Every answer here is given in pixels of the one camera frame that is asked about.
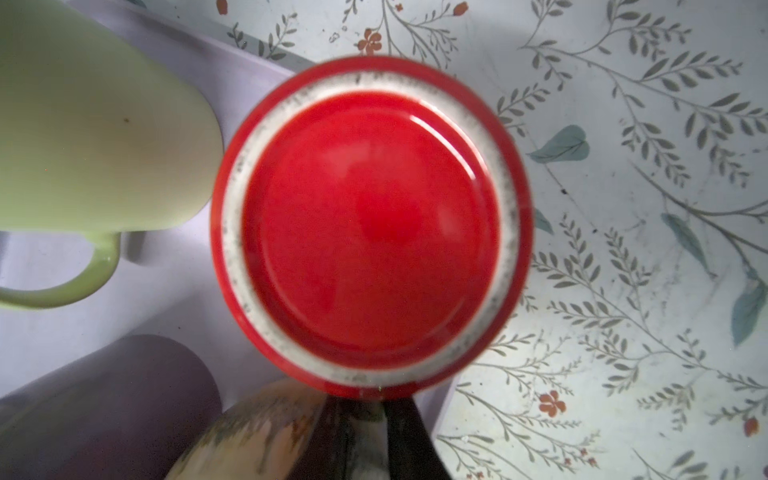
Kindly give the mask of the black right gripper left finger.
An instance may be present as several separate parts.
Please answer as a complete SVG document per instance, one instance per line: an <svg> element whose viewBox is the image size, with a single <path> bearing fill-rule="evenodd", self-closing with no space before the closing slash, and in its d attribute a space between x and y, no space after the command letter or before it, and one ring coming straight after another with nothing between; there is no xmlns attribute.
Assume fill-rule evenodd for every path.
<svg viewBox="0 0 768 480"><path fill-rule="evenodd" d="M342 480L347 478L347 455L354 402L326 399L304 452L294 463L288 480Z"/></svg>

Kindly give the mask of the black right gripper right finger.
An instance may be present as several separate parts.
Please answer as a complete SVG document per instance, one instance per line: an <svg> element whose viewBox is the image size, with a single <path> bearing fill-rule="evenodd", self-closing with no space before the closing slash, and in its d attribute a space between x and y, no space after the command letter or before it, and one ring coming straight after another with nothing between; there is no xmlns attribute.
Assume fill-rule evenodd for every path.
<svg viewBox="0 0 768 480"><path fill-rule="evenodd" d="M412 398L383 402L392 480L450 480Z"/></svg>

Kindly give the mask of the red mug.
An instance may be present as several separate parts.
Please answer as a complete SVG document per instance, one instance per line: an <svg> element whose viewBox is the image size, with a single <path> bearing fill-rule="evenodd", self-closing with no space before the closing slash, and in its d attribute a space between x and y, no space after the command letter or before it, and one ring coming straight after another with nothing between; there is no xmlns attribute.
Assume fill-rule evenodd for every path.
<svg viewBox="0 0 768 480"><path fill-rule="evenodd" d="M228 147L210 237L225 302L289 376L408 397L502 330L534 243L522 159L472 90L393 57L316 65Z"/></svg>

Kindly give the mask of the light green mug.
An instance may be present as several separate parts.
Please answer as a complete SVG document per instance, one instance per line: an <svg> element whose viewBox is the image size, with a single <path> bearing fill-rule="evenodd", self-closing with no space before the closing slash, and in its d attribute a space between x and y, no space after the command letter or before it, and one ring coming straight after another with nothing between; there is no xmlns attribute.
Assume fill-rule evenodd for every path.
<svg viewBox="0 0 768 480"><path fill-rule="evenodd" d="M80 301L114 274L125 232L172 228L208 202L224 141L194 86L62 1L1 5L1 227L93 247L73 279L3 288L5 308Z"/></svg>

